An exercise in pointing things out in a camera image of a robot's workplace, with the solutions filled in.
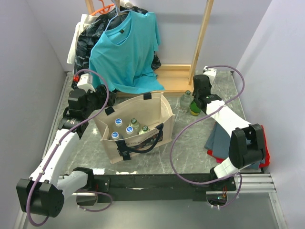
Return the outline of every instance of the white bottle cap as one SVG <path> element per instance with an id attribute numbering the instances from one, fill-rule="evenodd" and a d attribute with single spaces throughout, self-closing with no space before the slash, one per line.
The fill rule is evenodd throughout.
<path id="1" fill-rule="evenodd" d="M 119 133 L 118 132 L 113 132 L 111 134 L 111 137 L 113 140 L 118 140 L 120 138 Z"/>
<path id="2" fill-rule="evenodd" d="M 122 119 L 118 118 L 115 120 L 115 125 L 116 126 L 121 126 L 123 124 Z"/>
<path id="3" fill-rule="evenodd" d="M 129 135 L 131 135 L 131 134 L 133 133 L 133 127 L 132 127 L 132 126 L 128 126 L 128 127 L 126 128 L 126 133 L 129 134 Z"/>

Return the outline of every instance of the printed picture on bag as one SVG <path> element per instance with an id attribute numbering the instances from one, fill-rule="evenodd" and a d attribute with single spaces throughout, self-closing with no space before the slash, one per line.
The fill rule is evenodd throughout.
<path id="1" fill-rule="evenodd" d="M 155 142 L 157 136 L 158 136 L 158 133 L 156 133 L 155 135 L 151 136 L 150 138 L 147 138 L 145 141 L 141 142 L 140 144 L 138 144 L 136 146 L 129 146 L 129 147 L 131 149 L 139 150 L 139 149 L 143 149 L 145 147 L 151 146 Z M 162 140 L 163 140 L 163 131 L 161 132 L 161 137 L 160 137 L 158 142 L 161 142 Z"/>

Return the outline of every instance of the wooden shelf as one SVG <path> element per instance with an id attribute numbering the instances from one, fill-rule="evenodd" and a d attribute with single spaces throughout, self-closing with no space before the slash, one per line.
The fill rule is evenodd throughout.
<path id="1" fill-rule="evenodd" d="M 155 72 L 158 74 L 158 81 L 165 90 L 153 91 L 152 93 L 163 92 L 165 96 L 177 97 L 185 91 L 193 91 L 193 81 L 189 85 L 190 64 L 163 64 Z M 138 94 L 118 93 L 118 97 L 135 97 Z"/>

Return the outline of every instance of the red cloth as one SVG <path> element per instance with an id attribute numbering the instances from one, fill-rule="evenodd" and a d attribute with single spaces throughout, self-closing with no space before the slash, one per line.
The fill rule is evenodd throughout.
<path id="1" fill-rule="evenodd" d="M 268 151 L 268 148 L 267 148 L 267 141 L 266 141 L 265 131 L 264 131 L 264 127 L 263 126 L 262 126 L 262 128 L 263 128 L 263 132 L 264 132 L 264 141 L 265 141 L 265 146 L 266 146 L 266 148 L 265 148 L 266 149 L 266 157 L 265 157 L 265 163 L 264 164 L 261 163 L 259 165 L 260 168 L 267 167 L 270 164 L 270 155 L 269 155 L 269 151 Z M 222 158 L 218 158 L 218 157 L 213 156 L 213 150 L 211 150 L 211 149 L 208 149 L 207 154 L 212 156 L 212 157 L 214 157 L 214 158 L 216 158 L 216 162 L 219 163 L 219 164 L 224 161 L 224 159 L 222 159 Z"/>

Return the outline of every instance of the gray floor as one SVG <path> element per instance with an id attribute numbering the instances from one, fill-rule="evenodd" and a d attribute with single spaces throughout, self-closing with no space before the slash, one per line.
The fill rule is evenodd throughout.
<path id="1" fill-rule="evenodd" d="M 103 208 L 99 204 L 94 209 Z M 34 216 L 37 222 L 42 217 Z M 57 218 L 49 218 L 41 229 L 278 229 L 267 193 L 240 194 L 220 211 L 207 202 L 191 200 L 115 202 L 104 212 L 77 209 L 69 198 Z"/>
<path id="2" fill-rule="evenodd" d="M 53 132 L 56 132 L 63 110 L 68 105 L 68 96 L 71 90 L 70 76 L 60 105 L 59 115 Z M 217 74 L 212 87 L 212 92 L 218 94 L 222 99 L 227 100 L 237 94 L 233 77 L 229 71 L 222 71 Z M 203 117 L 192 116 L 190 113 L 182 113 L 179 108 L 179 98 L 167 98 L 173 113 L 176 114 L 173 128 L 173 138 L 190 122 Z M 118 98 L 117 103 L 122 102 L 123 98 Z M 240 100 L 236 99 L 228 105 L 240 117 L 244 118 L 244 113 Z M 180 173 L 208 173 L 216 166 L 216 160 L 206 154 L 204 144 L 210 135 L 214 125 L 213 119 L 208 119 L 197 123 L 180 137 L 175 144 L 173 159 L 174 165 Z M 130 161 L 122 161 L 111 164 L 100 143 L 101 135 L 95 126 L 94 121 L 90 121 L 81 141 L 75 147 L 62 170 L 62 174 L 69 174 L 76 167 L 93 168 L 95 173 L 116 174 L 117 172 L 137 173 L 137 174 L 164 174 L 173 173 L 169 163 L 169 150 L 171 143 L 163 145 L 153 151 L 137 155 Z M 260 172 L 260 170 L 247 170 L 248 172 Z"/>

